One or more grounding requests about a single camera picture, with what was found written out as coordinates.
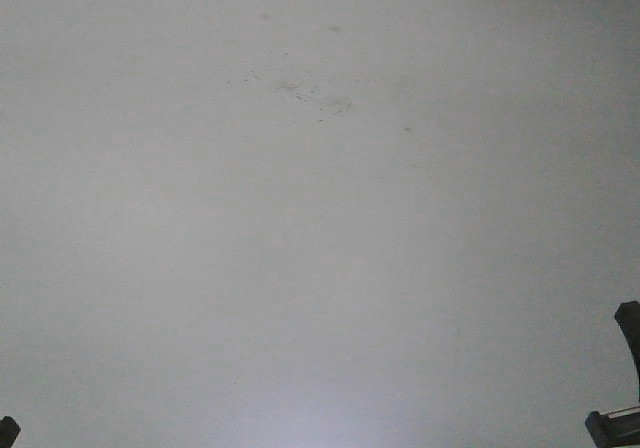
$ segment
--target white surface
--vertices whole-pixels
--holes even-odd
[[[639,0],[2,0],[20,447],[591,446],[634,404]]]

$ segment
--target gray surface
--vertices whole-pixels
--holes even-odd
[[[1,5],[17,448],[588,447],[636,401],[640,0]]]

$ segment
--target black object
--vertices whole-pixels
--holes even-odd
[[[0,420],[0,448],[11,448],[20,433],[20,426],[10,416]]]
[[[614,318],[627,340],[640,381],[640,304],[622,303]],[[604,414],[592,411],[585,425],[598,448],[640,444],[640,406]]]

